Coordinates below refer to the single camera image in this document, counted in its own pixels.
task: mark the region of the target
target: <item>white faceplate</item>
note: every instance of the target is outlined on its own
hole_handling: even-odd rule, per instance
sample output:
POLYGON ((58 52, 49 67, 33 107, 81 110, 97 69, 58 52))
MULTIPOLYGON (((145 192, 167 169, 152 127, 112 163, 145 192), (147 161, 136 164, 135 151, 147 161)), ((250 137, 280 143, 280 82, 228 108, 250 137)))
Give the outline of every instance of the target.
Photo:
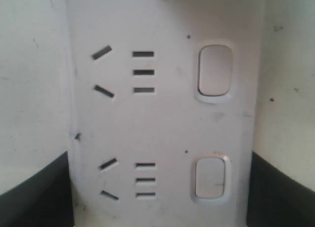
POLYGON ((263 4, 67 0, 77 227, 245 226, 263 4), (202 63, 219 96, 209 46, 229 49, 228 73, 202 63))

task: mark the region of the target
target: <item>white wall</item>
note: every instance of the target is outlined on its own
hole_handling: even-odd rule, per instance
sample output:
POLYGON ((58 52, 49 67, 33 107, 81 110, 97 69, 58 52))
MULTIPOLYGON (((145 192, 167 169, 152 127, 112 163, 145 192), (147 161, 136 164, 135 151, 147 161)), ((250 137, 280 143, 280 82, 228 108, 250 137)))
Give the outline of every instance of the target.
MULTIPOLYGON (((267 0, 254 149, 315 191, 314 3, 267 0)), ((0 0, 0 194, 67 149, 64 21, 64 0, 0 0)))
POLYGON ((67 150, 64 0, 0 0, 0 194, 67 150))

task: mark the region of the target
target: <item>wall surface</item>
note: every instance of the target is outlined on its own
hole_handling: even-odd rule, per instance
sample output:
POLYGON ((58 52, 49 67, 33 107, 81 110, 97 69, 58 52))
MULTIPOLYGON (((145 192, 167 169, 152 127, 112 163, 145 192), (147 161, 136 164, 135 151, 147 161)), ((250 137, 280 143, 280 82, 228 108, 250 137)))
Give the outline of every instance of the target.
MULTIPOLYGON (((314 3, 267 0, 254 150, 315 191, 314 3)), ((0 194, 69 146, 64 23, 64 0, 0 0, 0 194)))
POLYGON ((0 0, 0 194, 67 150, 64 0, 0 0))

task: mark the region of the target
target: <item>switch button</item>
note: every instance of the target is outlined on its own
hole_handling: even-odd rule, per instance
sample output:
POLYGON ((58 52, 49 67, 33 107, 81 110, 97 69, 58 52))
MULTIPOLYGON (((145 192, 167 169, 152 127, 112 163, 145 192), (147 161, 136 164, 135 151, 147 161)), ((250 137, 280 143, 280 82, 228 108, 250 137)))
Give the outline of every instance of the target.
POLYGON ((204 96, 222 96, 231 85, 232 50, 224 45, 209 45, 199 53, 198 90, 204 96))
POLYGON ((196 196, 216 199, 223 195, 225 164, 220 158, 201 158, 196 165, 196 196))

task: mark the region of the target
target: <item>power switch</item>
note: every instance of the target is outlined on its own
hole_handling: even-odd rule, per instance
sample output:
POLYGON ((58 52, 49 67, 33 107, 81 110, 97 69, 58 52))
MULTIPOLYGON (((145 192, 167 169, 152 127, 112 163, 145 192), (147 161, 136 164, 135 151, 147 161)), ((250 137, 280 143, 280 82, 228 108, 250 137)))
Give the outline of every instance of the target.
POLYGON ((196 165, 196 196, 216 199, 223 195, 225 165, 220 158, 201 158, 196 165))
POLYGON ((231 85, 232 50, 224 45, 205 46, 199 52, 198 90, 204 96, 222 96, 231 85))

